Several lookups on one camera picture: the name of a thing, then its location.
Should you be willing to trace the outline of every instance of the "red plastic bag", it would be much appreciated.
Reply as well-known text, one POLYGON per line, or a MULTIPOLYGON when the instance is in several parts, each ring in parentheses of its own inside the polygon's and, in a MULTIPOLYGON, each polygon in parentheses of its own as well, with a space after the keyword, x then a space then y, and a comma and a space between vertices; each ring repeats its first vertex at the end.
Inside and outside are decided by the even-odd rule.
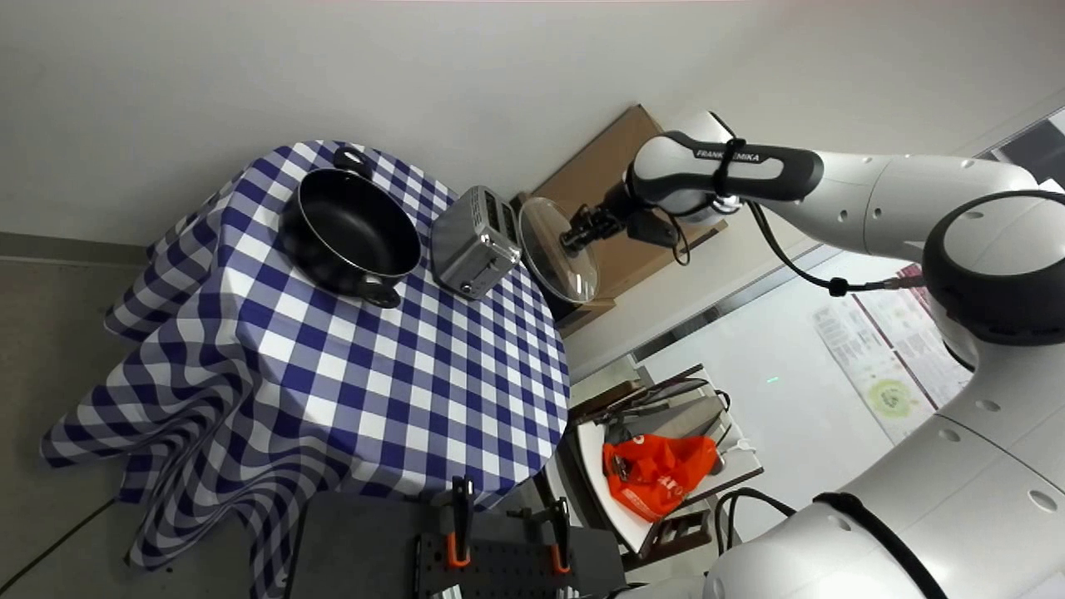
POLYGON ((634 437, 603 444, 603 468, 613 499, 650 523, 665 519, 715 467, 719 450, 706 437, 634 437))

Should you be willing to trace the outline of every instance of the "silver toaster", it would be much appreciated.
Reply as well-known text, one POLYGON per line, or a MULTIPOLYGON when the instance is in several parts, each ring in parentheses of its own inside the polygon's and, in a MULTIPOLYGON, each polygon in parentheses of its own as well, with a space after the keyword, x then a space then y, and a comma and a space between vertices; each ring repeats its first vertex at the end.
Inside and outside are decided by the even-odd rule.
POLYGON ((466 190, 433 226, 429 264, 440 287, 476 301, 518 260, 514 216, 489 190, 466 190))

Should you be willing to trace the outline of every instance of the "blue checkered tablecloth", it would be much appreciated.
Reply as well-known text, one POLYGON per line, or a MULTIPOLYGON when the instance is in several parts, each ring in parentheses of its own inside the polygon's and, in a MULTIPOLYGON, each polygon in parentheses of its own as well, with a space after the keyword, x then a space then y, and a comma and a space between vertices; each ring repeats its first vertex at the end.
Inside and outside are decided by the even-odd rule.
MULTIPOLYGON (((500 495, 562 437, 562 345, 523 265, 462 301, 422 257, 395 287, 398 309, 364 309, 276 249, 281 207, 334 149, 278 145, 177 223, 107 316, 135 345, 46 431, 54 467, 126 455, 120 495, 145 501, 135 566, 167 566, 235 511, 253 536, 253 596, 276 596, 308 495, 348 478, 427 495, 451 474, 500 495)), ((370 157, 429 249, 448 194, 370 157)))

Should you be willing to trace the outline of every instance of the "floor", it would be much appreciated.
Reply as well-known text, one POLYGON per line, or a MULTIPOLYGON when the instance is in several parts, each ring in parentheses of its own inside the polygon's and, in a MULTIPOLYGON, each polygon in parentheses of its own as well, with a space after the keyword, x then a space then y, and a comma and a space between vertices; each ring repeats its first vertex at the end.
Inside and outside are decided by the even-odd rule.
MULTIPOLYGON (((98 328, 135 265, 0 257, 0 586, 117 489, 117 461, 46 468, 42 430, 123 356, 98 328)), ((164 573, 123 566, 139 523, 114 506, 4 599, 228 599, 247 596, 247 539, 220 530, 164 573)))

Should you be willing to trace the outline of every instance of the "frying pan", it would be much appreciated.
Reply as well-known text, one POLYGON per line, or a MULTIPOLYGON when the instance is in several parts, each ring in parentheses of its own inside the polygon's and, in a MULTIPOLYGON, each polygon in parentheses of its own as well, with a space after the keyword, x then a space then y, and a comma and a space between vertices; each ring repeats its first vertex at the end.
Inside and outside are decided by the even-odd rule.
POLYGON ((340 169, 303 175, 287 201, 278 246, 323 290, 367 305, 398 305, 395 282, 420 264, 422 246, 409 216, 371 186, 370 159, 340 145, 340 169))

